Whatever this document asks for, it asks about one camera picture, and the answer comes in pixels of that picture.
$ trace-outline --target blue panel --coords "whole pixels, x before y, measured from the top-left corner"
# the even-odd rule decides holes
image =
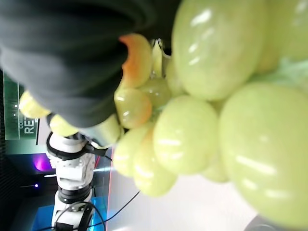
[[[107,209],[105,206],[106,205],[105,202],[107,200],[108,198],[106,196],[95,197],[92,198],[91,200],[91,202],[99,209],[104,220],[106,220]],[[38,208],[31,231],[36,231],[38,229],[43,229],[51,226],[53,208],[54,208],[53,205]],[[101,222],[100,216],[96,212],[94,212],[92,221],[90,222],[89,225],[91,226],[94,224],[98,224],[100,222]],[[102,231],[102,230],[103,230],[102,225],[89,228],[89,231]]]

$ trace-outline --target dark gray fabric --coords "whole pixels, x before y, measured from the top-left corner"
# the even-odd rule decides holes
[[[72,125],[94,126],[116,111],[118,37],[170,39],[179,1],[0,0],[1,66]]]

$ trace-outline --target plastic grape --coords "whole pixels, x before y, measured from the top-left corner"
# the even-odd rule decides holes
[[[137,88],[150,77],[152,69],[152,49],[148,40],[139,34],[121,36],[119,39],[128,47],[128,58],[122,65],[124,88]]]
[[[137,89],[117,91],[115,106],[120,123],[125,128],[136,128],[146,123],[152,114],[152,104],[149,97]]]
[[[205,171],[201,173],[201,175],[204,176],[206,179],[214,182],[224,183],[229,181],[220,154],[216,154],[213,157],[212,161],[210,162],[210,165]]]
[[[226,102],[220,145],[230,179],[264,217],[308,227],[308,97],[267,83],[243,87]]]
[[[146,123],[138,128],[129,130],[115,148],[113,164],[115,169],[126,177],[133,177],[133,160],[140,143],[145,137],[152,123]]]
[[[160,49],[158,40],[155,40],[155,44],[153,46],[152,51],[152,58],[153,58],[153,71],[155,73],[155,76],[160,78],[162,77],[162,58],[163,53]]]
[[[268,31],[257,73],[274,70],[281,58],[308,58],[308,1],[268,0]]]
[[[166,105],[154,128],[154,149],[167,170],[199,173],[217,148],[218,117],[209,103],[179,96]]]
[[[274,72],[252,77],[250,82],[268,82],[298,88],[308,94],[308,61],[282,65]]]
[[[43,118],[50,114],[50,110],[42,107],[28,91],[25,91],[20,97],[19,110],[24,116],[31,119]]]
[[[177,180],[177,175],[164,169],[158,162],[153,149],[153,130],[142,141],[134,159],[136,186],[148,196],[167,193]]]
[[[140,90],[147,94],[154,108],[164,106],[171,99],[171,92],[163,78],[149,79]]]
[[[171,59],[167,65],[166,80],[173,97],[185,94],[182,83],[180,82],[179,77],[176,73],[173,59]]]
[[[185,90],[215,101],[248,80],[262,52],[266,15],[263,0],[184,0],[172,57]]]
[[[76,127],[67,123],[61,116],[55,115],[50,121],[50,129],[59,136],[71,136],[78,132]]]

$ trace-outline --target purple light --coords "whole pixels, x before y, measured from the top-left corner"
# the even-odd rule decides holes
[[[37,154],[34,157],[34,166],[38,171],[46,172],[51,170],[50,162],[46,154]]]

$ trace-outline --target orange-tinged grape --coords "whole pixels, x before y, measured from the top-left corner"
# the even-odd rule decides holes
[[[134,180],[142,193],[161,196],[167,193],[177,180],[177,175],[163,168],[153,149],[153,129],[143,139],[134,158]]]
[[[149,79],[140,90],[147,94],[153,108],[164,106],[171,99],[171,92],[163,78]]]
[[[128,48],[128,58],[122,65],[122,85],[137,88],[150,77],[152,69],[152,49],[149,41],[142,35],[129,34],[119,38]]]
[[[286,228],[308,227],[308,97],[252,83],[226,102],[219,120],[230,180],[260,213]]]
[[[213,157],[208,168],[201,175],[214,182],[224,183],[229,181],[220,154]]]
[[[162,59],[163,53],[159,46],[158,40],[155,40],[153,51],[152,51],[152,58],[153,58],[153,71],[155,73],[155,77],[161,78],[162,77]]]
[[[152,123],[146,123],[138,128],[129,130],[119,141],[115,148],[113,164],[115,169],[126,177],[133,177],[133,160],[140,143],[145,137]]]
[[[50,121],[50,129],[59,136],[71,136],[78,132],[78,129],[67,123],[60,115],[55,115]]]
[[[213,107],[191,96],[172,99],[154,128],[159,162],[175,174],[195,174],[218,150],[218,116]]]
[[[129,129],[146,123],[152,114],[152,103],[149,97],[137,89],[117,91],[115,106],[120,123]]]
[[[20,97],[19,110],[28,118],[43,118],[50,114],[50,110],[41,106],[28,91],[25,91]]]
[[[257,73],[276,69],[281,58],[308,58],[308,1],[268,0],[268,28]]]
[[[266,30],[264,0],[184,0],[173,28],[172,58],[185,90],[216,101],[248,80]]]
[[[173,97],[185,94],[182,83],[176,73],[174,62],[172,59],[170,60],[166,68],[166,80]]]
[[[274,72],[253,76],[249,82],[268,82],[297,88],[308,94],[308,61],[288,63]]]

